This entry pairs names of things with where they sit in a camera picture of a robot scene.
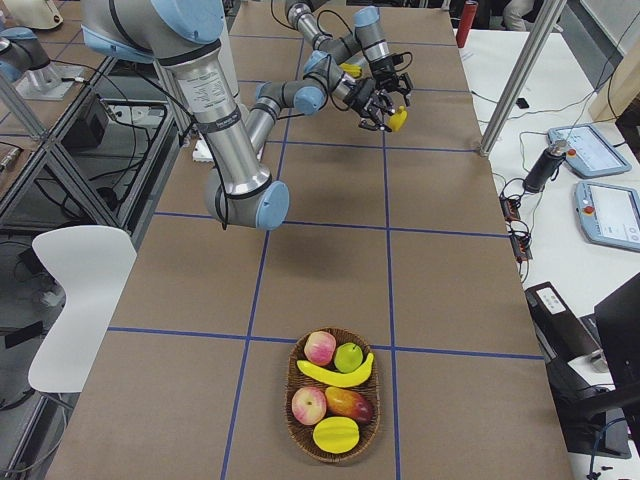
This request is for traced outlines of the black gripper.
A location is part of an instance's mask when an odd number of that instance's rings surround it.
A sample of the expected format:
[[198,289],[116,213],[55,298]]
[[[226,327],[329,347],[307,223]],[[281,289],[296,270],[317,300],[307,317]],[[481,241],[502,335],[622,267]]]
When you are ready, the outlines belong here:
[[410,51],[390,54],[384,58],[369,62],[369,70],[375,80],[376,88],[386,93],[399,93],[406,105],[410,104],[413,83],[406,69],[413,62]]
[[395,113],[395,105],[389,94],[378,90],[372,78],[348,82],[343,103],[360,117],[358,126],[369,131],[391,132],[385,118]]

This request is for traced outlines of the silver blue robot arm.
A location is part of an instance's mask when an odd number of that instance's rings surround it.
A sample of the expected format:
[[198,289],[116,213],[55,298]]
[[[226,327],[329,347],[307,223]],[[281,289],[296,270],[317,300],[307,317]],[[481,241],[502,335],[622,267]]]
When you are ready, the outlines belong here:
[[177,81],[215,167],[205,199],[223,225],[278,228],[287,215],[288,187],[258,159],[282,110],[311,116],[338,99],[360,117],[360,126],[392,132],[406,118],[389,94],[394,63],[378,8],[357,11],[353,32],[333,39],[319,28],[317,1],[288,1],[289,25],[313,46],[302,79],[263,85],[244,116],[219,59],[224,11],[219,1],[86,1],[85,44],[105,55],[168,69]]
[[331,55],[341,65],[361,53],[366,59],[376,87],[388,93],[399,93],[406,106],[410,105],[413,88],[409,74],[400,73],[397,67],[409,52],[393,53],[388,45],[381,24],[381,10],[377,6],[366,6],[353,14],[353,25],[347,34],[336,37],[321,26],[316,14],[325,1],[286,1],[284,15],[288,25],[299,32],[314,50]]

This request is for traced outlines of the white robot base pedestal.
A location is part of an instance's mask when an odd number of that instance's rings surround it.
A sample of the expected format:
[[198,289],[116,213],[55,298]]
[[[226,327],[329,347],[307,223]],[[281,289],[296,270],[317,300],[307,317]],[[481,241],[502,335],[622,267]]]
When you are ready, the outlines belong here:
[[203,138],[199,138],[196,141],[192,152],[192,159],[197,163],[207,163],[211,166],[216,165],[215,157]]

